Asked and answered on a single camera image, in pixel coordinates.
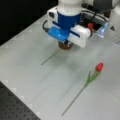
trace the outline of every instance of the red tulip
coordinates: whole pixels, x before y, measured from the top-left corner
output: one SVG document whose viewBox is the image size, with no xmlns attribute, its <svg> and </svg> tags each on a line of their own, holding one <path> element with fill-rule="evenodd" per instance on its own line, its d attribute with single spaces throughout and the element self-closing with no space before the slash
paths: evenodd
<svg viewBox="0 0 120 120">
<path fill-rule="evenodd" d="M 99 63 L 97 66 L 96 66 L 96 71 L 98 71 L 98 72 L 100 72 L 100 71 L 102 71 L 102 69 L 103 69 L 103 66 L 104 66 L 104 64 L 103 63 Z"/>
</svg>

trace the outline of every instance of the wire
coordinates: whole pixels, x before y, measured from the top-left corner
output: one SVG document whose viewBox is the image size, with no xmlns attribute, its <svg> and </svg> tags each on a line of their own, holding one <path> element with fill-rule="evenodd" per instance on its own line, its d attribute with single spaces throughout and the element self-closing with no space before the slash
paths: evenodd
<svg viewBox="0 0 120 120">
<path fill-rule="evenodd" d="M 97 12 L 94 13 L 93 17 L 90 20 L 91 22 L 95 19 L 96 15 L 97 15 Z"/>
<path fill-rule="evenodd" d="M 85 12 L 85 13 L 91 13 L 91 14 L 94 14 L 93 12 L 91 12 L 91 11 L 82 11 L 83 13 Z M 105 19 L 105 17 L 103 17 L 103 16 L 100 16 L 100 15 L 98 15 L 98 14 L 96 14 L 95 16 L 98 16 L 98 17 L 100 17 L 100 18 L 102 18 L 104 21 L 107 21 L 108 22 L 108 20 L 106 20 Z"/>
<path fill-rule="evenodd" d="M 44 30 L 45 32 L 48 32 L 48 30 L 49 30 L 49 28 L 46 28 L 46 27 L 45 27 L 45 24 L 46 24 L 47 22 L 48 22 L 48 21 L 45 20 L 44 23 L 43 23 L 43 25 L 42 25 L 42 28 L 43 28 L 43 30 Z"/>
</svg>

